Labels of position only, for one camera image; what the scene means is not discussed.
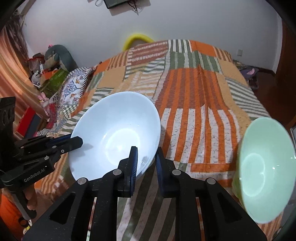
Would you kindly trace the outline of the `person's left hand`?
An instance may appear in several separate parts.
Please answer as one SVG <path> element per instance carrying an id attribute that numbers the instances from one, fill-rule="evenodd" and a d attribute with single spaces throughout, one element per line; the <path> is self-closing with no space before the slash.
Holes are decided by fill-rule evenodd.
<path id="1" fill-rule="evenodd" d="M 24 190 L 24 194 L 25 194 L 25 197 L 26 197 L 26 199 L 28 201 L 27 208 L 29 210 L 36 210 L 38 200 L 37 200 L 37 193 L 36 193 L 34 184 L 27 187 Z"/>

